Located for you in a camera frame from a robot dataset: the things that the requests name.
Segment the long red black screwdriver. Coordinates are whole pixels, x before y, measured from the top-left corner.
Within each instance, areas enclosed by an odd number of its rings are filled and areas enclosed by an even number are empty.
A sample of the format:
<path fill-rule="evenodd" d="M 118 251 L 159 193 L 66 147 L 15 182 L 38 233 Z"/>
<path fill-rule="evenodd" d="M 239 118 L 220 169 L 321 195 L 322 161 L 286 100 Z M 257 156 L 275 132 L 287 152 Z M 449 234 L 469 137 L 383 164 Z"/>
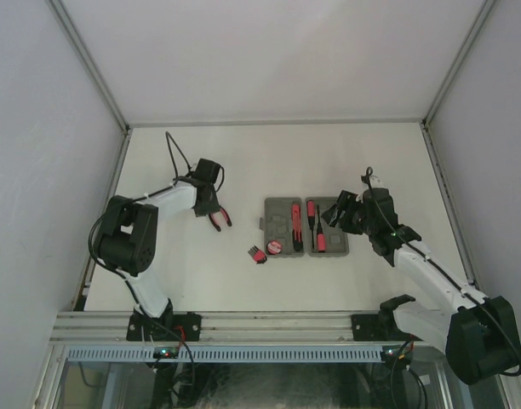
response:
<path fill-rule="evenodd" d="M 306 213 L 308 226 L 311 233 L 312 249 L 315 249 L 315 223 L 316 223 L 316 205 L 312 200 L 306 202 Z"/>

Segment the red hex key set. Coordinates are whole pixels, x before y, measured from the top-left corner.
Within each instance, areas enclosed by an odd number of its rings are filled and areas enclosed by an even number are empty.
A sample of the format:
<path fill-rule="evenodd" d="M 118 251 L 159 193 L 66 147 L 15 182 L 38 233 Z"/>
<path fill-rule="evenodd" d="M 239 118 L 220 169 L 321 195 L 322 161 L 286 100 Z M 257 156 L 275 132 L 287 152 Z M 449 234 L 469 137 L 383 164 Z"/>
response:
<path fill-rule="evenodd" d="M 256 264 L 264 264 L 267 261 L 266 253 L 258 248 L 257 246 L 253 246 L 248 250 L 248 254 L 255 261 Z"/>

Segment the red black pliers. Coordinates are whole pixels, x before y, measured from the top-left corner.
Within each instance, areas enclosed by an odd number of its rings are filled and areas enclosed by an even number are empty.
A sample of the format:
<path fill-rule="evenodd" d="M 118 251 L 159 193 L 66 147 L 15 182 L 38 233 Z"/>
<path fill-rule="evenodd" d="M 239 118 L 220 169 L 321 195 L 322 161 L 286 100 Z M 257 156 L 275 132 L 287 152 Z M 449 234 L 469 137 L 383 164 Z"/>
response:
<path fill-rule="evenodd" d="M 217 232 L 220 232 L 222 230 L 220 222 L 224 222 L 229 228 L 232 227 L 232 219 L 223 206 L 221 206 L 216 212 L 210 213 L 208 215 L 208 218 L 212 227 Z"/>

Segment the grey plastic tool case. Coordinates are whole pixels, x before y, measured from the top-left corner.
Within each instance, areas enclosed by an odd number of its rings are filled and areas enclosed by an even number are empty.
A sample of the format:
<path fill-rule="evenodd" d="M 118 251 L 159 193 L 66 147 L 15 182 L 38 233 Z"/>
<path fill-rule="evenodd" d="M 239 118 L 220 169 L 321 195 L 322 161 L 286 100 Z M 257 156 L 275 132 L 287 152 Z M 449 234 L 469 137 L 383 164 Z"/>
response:
<path fill-rule="evenodd" d="M 312 249 L 311 233 L 307 221 L 306 202 L 312 200 L 316 205 L 315 223 L 315 249 Z M 336 201 L 335 197 L 309 197 L 300 199 L 298 197 L 269 197 L 264 200 L 264 215 L 260 219 L 260 230 L 263 232 L 263 244 L 261 250 L 266 253 L 266 244 L 271 240 L 278 240 L 283 250 L 278 255 L 266 256 L 273 258 L 300 257 L 304 255 L 312 257 L 343 257 L 349 253 L 348 239 L 345 233 L 338 228 L 329 227 L 322 219 L 322 214 Z M 291 206 L 298 203 L 301 208 L 301 233 L 303 241 L 302 252 L 295 252 L 292 240 Z M 317 252 L 316 227 L 318 217 L 323 224 L 323 232 L 326 242 L 326 251 Z"/>

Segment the short red black screwdriver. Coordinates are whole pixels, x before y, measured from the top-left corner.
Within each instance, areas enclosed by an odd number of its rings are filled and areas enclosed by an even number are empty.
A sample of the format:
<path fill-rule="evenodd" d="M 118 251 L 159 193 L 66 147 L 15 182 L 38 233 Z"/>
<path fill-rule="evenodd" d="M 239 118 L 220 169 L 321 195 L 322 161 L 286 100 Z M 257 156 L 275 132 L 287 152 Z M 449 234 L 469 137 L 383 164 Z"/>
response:
<path fill-rule="evenodd" d="M 316 245 L 317 252 L 324 253 L 326 251 L 326 242 L 325 236 L 323 232 L 323 224 L 320 217 L 318 217 L 317 227 L 316 227 Z"/>

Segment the red black utility knife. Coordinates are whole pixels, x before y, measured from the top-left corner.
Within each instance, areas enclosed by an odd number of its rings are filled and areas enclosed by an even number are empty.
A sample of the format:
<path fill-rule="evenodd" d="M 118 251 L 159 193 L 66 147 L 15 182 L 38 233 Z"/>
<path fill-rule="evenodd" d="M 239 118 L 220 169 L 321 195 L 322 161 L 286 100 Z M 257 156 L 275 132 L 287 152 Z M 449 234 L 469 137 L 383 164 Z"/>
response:
<path fill-rule="evenodd" d="M 292 220 L 292 240 L 295 252 L 302 252 L 303 241 L 301 233 L 301 208 L 298 203 L 293 203 L 291 206 L 291 220 Z"/>

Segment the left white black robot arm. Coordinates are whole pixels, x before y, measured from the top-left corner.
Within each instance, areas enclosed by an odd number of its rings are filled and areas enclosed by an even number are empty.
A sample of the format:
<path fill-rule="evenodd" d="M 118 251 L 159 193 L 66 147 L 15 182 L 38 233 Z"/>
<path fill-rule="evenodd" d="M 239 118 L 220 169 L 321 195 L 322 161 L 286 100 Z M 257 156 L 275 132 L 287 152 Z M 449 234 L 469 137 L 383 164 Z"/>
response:
<path fill-rule="evenodd" d="M 197 217 L 222 211 L 217 193 L 225 177 L 221 164 L 201 158 L 195 168 L 156 192 L 138 198 L 113 196 L 89 232 L 90 258 L 124 281 L 146 333 L 155 340 L 168 339 L 175 329 L 172 302 L 152 266 L 158 226 L 185 210 Z"/>

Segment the black tape roll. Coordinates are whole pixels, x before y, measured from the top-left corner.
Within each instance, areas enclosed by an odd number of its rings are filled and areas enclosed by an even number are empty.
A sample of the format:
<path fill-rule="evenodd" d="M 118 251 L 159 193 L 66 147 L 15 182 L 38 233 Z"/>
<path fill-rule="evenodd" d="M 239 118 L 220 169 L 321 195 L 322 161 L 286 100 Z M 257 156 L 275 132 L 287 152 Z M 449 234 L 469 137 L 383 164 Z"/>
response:
<path fill-rule="evenodd" d="M 278 255 L 282 250 L 283 246 L 278 240 L 271 240 L 266 244 L 266 253 L 269 255 Z"/>

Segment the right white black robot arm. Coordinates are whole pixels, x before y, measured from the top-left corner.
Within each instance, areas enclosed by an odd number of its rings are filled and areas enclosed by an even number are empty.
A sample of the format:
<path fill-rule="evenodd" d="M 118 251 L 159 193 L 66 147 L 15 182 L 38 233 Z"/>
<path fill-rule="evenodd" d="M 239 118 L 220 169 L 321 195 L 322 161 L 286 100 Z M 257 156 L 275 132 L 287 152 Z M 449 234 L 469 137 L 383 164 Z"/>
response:
<path fill-rule="evenodd" d="M 410 277 L 436 304 L 431 310 L 407 295 L 382 303 L 379 328 L 384 337 L 397 340 L 409 334 L 430 344 L 468 385 L 494 375 L 521 375 L 512 304 L 502 296 L 488 297 L 444 268 L 421 236 L 399 222 L 388 189 L 369 187 L 360 195 L 341 191 L 321 217 L 344 233 L 367 236 L 375 254 Z"/>

